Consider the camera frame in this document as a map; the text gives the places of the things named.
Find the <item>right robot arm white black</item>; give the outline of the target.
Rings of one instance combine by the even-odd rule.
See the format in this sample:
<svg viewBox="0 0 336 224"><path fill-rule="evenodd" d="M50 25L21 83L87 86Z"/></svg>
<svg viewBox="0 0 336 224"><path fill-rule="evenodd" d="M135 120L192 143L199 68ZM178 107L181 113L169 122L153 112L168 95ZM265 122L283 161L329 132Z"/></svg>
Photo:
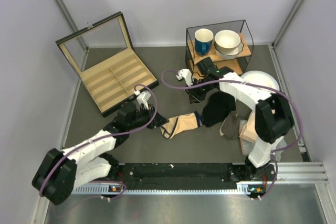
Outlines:
<svg viewBox="0 0 336 224"><path fill-rule="evenodd" d="M245 174L252 180L264 174L271 154L293 127L294 120L288 100L276 89L246 82L229 67L218 68L210 58L201 60L198 69L203 78L197 80L189 69L177 72L177 79L184 80L187 93L199 100L217 88L248 106L255 115L256 143L245 159Z"/></svg>

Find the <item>beige underwear navy trim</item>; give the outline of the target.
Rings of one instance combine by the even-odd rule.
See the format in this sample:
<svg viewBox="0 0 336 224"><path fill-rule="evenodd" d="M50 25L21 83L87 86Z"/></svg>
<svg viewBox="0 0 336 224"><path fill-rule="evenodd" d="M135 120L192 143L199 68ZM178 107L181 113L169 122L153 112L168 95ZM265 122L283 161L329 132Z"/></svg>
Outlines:
<svg viewBox="0 0 336 224"><path fill-rule="evenodd" d="M169 118L167 123L160 126L160 130L165 139L172 139L181 132L197 129L203 124L203 117L194 111L190 114Z"/></svg>

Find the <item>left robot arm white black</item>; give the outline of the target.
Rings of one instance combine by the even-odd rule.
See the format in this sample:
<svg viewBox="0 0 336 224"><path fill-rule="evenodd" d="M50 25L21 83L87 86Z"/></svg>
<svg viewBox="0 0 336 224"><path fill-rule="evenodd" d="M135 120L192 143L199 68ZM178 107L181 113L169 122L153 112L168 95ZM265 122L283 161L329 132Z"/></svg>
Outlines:
<svg viewBox="0 0 336 224"><path fill-rule="evenodd" d="M153 105L126 103L115 118L91 138L73 147L51 149L38 168L32 186L54 205L63 203L74 189L98 178L114 180L119 174L118 161L108 155L123 144L131 131L156 129L168 119Z"/></svg>

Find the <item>black underwear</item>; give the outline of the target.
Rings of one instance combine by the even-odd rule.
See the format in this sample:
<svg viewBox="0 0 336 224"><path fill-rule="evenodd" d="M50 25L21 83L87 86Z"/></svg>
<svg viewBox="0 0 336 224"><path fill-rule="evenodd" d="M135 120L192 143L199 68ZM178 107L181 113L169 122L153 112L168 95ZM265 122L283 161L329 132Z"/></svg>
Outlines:
<svg viewBox="0 0 336 224"><path fill-rule="evenodd" d="M236 102L232 95L221 91L213 93L202 111L204 125L206 127L211 127L222 122L231 111L235 110Z"/></svg>

